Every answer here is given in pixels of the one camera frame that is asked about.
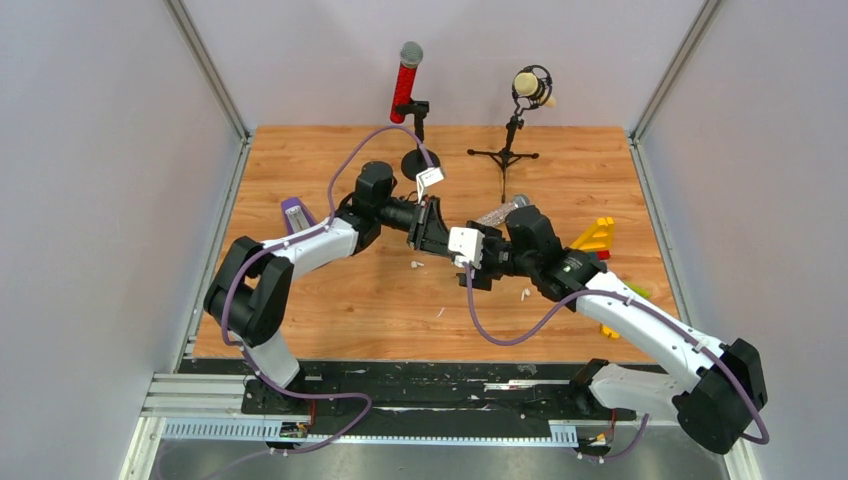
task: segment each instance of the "wooden tabletop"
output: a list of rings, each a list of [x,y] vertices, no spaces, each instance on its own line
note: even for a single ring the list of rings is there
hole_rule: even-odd
[[[257,133],[238,192],[224,252],[242,235],[262,241],[285,236],[280,202],[299,197],[317,218],[328,211],[326,188],[333,172],[373,127],[262,127]],[[500,171],[468,148],[498,150],[501,127],[426,128],[446,180],[430,191],[442,199],[448,227],[464,225],[500,204]],[[400,159],[413,147],[403,132],[372,140],[341,175],[338,202],[349,193],[361,166],[370,160],[392,165],[406,195],[415,184],[400,173]],[[610,269],[651,292],[651,301],[676,315],[674,301],[645,202],[620,128],[526,127],[513,150],[535,151],[509,169],[507,197],[523,193],[550,217],[563,245],[599,217],[613,217],[616,231]],[[301,358],[385,360],[478,360],[582,362],[593,357],[616,362],[649,361],[624,339],[610,340],[599,325],[563,309],[523,344],[499,347],[484,340],[468,313],[458,268],[440,257],[415,252],[406,234],[388,228],[364,252],[333,262],[292,285],[282,332]],[[424,264],[412,269],[411,261]],[[524,301],[521,292],[533,293]],[[491,292],[475,293],[484,327],[514,338],[529,330],[553,305],[529,279],[507,278]],[[202,320],[195,356],[239,356],[221,342],[215,321]]]

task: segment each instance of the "black microphone stand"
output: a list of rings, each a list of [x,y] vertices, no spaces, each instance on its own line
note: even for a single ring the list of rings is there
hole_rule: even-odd
[[[410,113],[412,114],[415,118],[415,121],[413,122],[415,136],[423,143],[424,119],[427,118],[427,113],[430,112],[430,102],[424,100],[410,100],[409,103],[405,105],[398,105],[395,107],[395,112],[404,116],[409,115]],[[430,154],[430,160],[433,161],[433,166],[438,167],[441,164],[439,162],[439,157],[430,150],[427,150],[427,153]],[[424,153],[421,152],[420,148],[410,150],[403,156],[403,160],[400,162],[400,170],[403,172],[403,176],[413,181],[415,180],[416,175],[426,169],[427,162],[424,160]]]
[[[551,86],[551,74],[545,67],[542,67],[541,65],[531,65],[529,67],[522,68],[518,73],[533,73],[533,70],[536,68],[545,72],[545,77],[539,78],[539,86],[536,92],[529,97],[522,97],[515,91],[515,85],[512,87],[512,100],[515,102],[515,111],[512,113],[512,117],[509,118],[509,122],[506,124],[506,145],[504,145],[504,148],[497,152],[474,150],[473,148],[468,149],[469,155],[488,155],[489,158],[491,158],[501,169],[501,177],[503,179],[501,184],[501,203],[506,203],[506,169],[522,158],[539,158],[538,153],[515,153],[512,151],[512,142],[515,140],[515,132],[524,127],[524,120],[521,118],[521,115],[525,110],[535,110],[544,105],[551,97],[551,92],[553,91],[553,87]],[[527,106],[522,106],[518,102],[519,98],[526,99],[529,104]]]
[[[497,152],[484,152],[482,150],[474,150],[473,148],[468,149],[469,155],[488,155],[500,167],[501,177],[503,178],[501,203],[506,203],[506,169],[522,158],[539,158],[538,153],[514,153],[512,151],[515,132],[521,130],[523,126],[524,120],[521,119],[521,114],[515,113],[510,117],[509,123],[506,124],[506,145],[504,148]]]

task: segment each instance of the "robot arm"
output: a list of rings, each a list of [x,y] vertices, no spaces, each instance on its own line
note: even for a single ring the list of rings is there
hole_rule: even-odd
[[[467,270],[471,279],[460,274],[461,284],[470,281],[472,288],[489,290],[492,280],[502,275],[527,276],[551,301],[576,296],[566,307],[610,326],[667,372],[639,372],[593,360],[570,384],[578,405],[591,407],[597,402],[610,409],[649,413],[656,419],[676,419],[699,444],[727,453],[753,420],[747,398],[757,411],[767,401],[757,350],[741,339],[727,345],[637,296],[605,263],[580,250],[563,248],[550,220],[534,206],[511,212],[505,225],[510,241],[504,240],[500,231],[474,222],[468,222],[465,229],[451,229],[452,240],[457,238],[457,230],[479,232],[476,236],[465,232],[461,238],[466,240],[452,241],[449,246],[455,262],[461,258],[475,267]],[[602,295],[610,292],[616,298]],[[684,339],[680,332],[694,340]],[[727,366],[747,398],[704,349]]]
[[[366,164],[356,188],[335,212],[334,218],[297,234],[255,242],[236,240],[210,286],[204,309],[221,323],[224,299],[238,270],[265,248],[278,246],[251,266],[246,276],[259,281],[255,288],[239,279],[230,305],[230,332],[240,338],[261,371],[285,387],[297,375],[297,360],[278,333],[285,314],[291,282],[334,260],[356,255],[387,226],[408,233],[415,250],[443,256],[457,265],[469,265],[471,278],[458,274],[459,283],[491,290],[502,276],[529,277],[543,296],[560,302],[575,292],[615,292],[625,302],[587,294],[566,304],[572,311],[609,325],[648,353],[667,372],[647,373],[592,360],[572,379],[572,395],[578,405],[591,409],[626,408],[674,418],[698,443],[716,453],[727,453],[751,423],[743,399],[714,362],[701,354],[707,348],[729,367],[744,386],[757,410],[767,401],[762,366],[757,350],[744,340],[726,345],[661,312],[624,285],[605,263],[580,250],[563,247],[550,220],[534,206],[511,212],[506,219],[510,240],[495,228],[475,222],[450,230],[444,224],[437,197],[411,202],[391,196],[396,185],[392,169],[382,162]],[[644,309],[630,305],[633,298],[648,309],[661,312],[671,325],[697,339],[690,343],[668,324]]]

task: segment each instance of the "microphone grille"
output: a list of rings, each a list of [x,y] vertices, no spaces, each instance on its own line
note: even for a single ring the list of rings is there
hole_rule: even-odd
[[[424,59],[424,50],[415,42],[406,42],[400,49],[400,63],[406,68],[415,68]]]

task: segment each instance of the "white bracket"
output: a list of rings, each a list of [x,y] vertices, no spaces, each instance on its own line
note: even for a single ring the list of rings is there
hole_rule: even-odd
[[[442,167],[430,167],[415,176],[415,188],[418,192],[418,202],[422,202],[427,189],[445,179],[445,171]]]
[[[452,227],[448,236],[448,251],[456,254],[453,263],[457,267],[470,263],[474,268],[480,268],[483,232],[475,228]]]

